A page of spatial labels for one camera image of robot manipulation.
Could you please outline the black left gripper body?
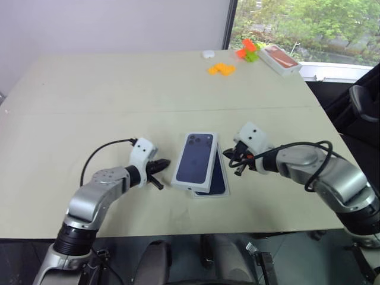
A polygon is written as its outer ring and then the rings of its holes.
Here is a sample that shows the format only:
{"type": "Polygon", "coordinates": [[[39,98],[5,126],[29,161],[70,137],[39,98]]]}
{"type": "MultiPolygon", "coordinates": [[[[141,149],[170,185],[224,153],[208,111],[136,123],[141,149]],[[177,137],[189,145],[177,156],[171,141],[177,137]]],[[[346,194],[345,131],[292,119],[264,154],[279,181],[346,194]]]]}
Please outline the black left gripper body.
{"type": "Polygon", "coordinates": [[[147,180],[150,180],[151,177],[156,173],[157,163],[156,161],[149,161],[146,165],[145,171],[147,175],[147,180]]]}

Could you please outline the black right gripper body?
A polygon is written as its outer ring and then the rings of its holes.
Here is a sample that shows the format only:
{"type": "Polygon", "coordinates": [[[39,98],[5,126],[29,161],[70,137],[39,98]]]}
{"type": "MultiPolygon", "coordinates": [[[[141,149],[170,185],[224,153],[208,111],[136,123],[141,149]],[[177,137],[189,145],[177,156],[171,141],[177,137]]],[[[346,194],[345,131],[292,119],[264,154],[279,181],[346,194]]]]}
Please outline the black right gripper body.
{"type": "Polygon", "coordinates": [[[255,170],[255,156],[248,150],[244,144],[237,144],[235,149],[236,163],[235,167],[248,166],[249,170],[255,170]]]}

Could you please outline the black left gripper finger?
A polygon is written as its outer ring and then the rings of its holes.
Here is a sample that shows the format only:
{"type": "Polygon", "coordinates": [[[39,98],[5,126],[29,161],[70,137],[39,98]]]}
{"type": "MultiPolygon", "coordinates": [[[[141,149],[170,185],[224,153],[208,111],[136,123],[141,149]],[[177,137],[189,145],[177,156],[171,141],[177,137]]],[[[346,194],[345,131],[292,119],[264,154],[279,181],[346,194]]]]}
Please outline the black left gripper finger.
{"type": "Polygon", "coordinates": [[[152,183],[158,190],[162,190],[164,185],[161,184],[153,175],[148,175],[148,181],[152,183]]]}
{"type": "Polygon", "coordinates": [[[151,162],[151,172],[159,173],[164,169],[168,168],[170,165],[170,160],[168,159],[158,159],[151,162]]]}

